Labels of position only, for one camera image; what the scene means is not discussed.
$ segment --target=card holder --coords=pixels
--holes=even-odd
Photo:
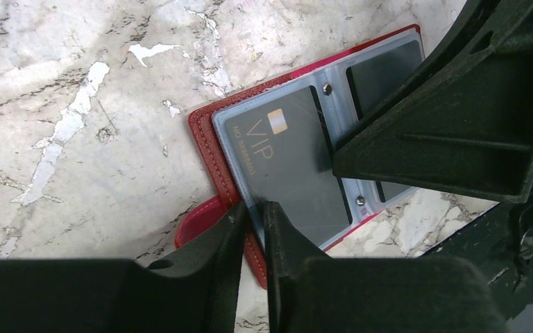
[[[320,69],[321,67],[361,51],[378,42],[386,40],[387,38],[412,29],[415,29],[418,34],[420,33],[420,28],[417,25],[404,27],[388,35],[384,35],[367,43],[355,46],[349,50],[334,54],[330,57],[319,60],[305,67],[301,67],[300,69],[296,69],[292,72],[283,74],[277,78],[271,79],[255,87],[238,92],[193,111],[188,119],[189,127],[199,148],[201,157],[205,162],[205,165],[210,173],[210,177],[218,192],[218,196],[206,201],[205,203],[202,203],[183,219],[176,233],[176,247],[178,248],[186,243],[186,241],[192,239],[196,234],[199,234],[202,231],[205,231],[207,228],[210,228],[219,220],[221,216],[225,214],[227,209],[241,200],[240,192],[232,176],[232,171],[228,166],[228,161],[221,148],[214,125],[212,123],[212,115],[215,112],[257,96],[269,89],[285,84],[293,79],[300,78],[305,74],[311,73],[317,69]],[[327,245],[325,249],[327,250],[339,243],[345,236],[352,233],[354,230],[356,230],[356,228],[366,223],[374,216],[375,214],[369,214],[363,221],[354,223],[342,237]],[[257,278],[258,283],[262,288],[266,289],[267,266],[264,259],[264,254],[262,252],[262,247],[252,228],[249,228],[246,232],[244,256],[248,261],[254,276]]]

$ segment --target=white marble surface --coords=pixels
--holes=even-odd
[[[186,117],[200,105],[408,24],[430,53],[464,0],[1,0],[0,257],[173,250],[214,195]],[[334,256],[415,256],[491,203],[433,191]],[[265,332],[244,265],[237,332]]]

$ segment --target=black plastic bracket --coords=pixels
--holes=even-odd
[[[239,203],[149,269],[0,260],[0,332],[233,332],[246,223]]]
[[[508,203],[533,190],[533,0],[468,0],[437,49],[341,143],[336,176]]]
[[[475,265],[504,318],[516,317],[533,303],[533,196],[523,204],[495,206],[424,254],[436,255]]]
[[[273,333],[507,332],[466,260],[332,259],[279,204],[264,205],[264,223]]]

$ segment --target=screw hole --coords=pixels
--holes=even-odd
[[[165,269],[165,268],[170,268],[173,265],[174,264],[173,264],[172,261],[170,261],[168,259],[161,259],[161,260],[156,260],[155,262],[150,264],[148,266],[148,269]]]
[[[491,38],[493,37],[493,31],[489,31],[481,39],[479,39],[479,42],[473,46],[471,49],[471,54],[475,54],[479,51],[483,51],[487,49],[487,47],[491,44]]]

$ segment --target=dark card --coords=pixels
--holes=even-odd
[[[321,245],[351,222],[313,87],[226,121],[254,201],[281,204],[294,227]]]
[[[409,42],[388,52],[360,62],[346,70],[358,118],[395,92],[422,63],[420,44]],[[376,182],[382,203],[409,189],[392,182]]]

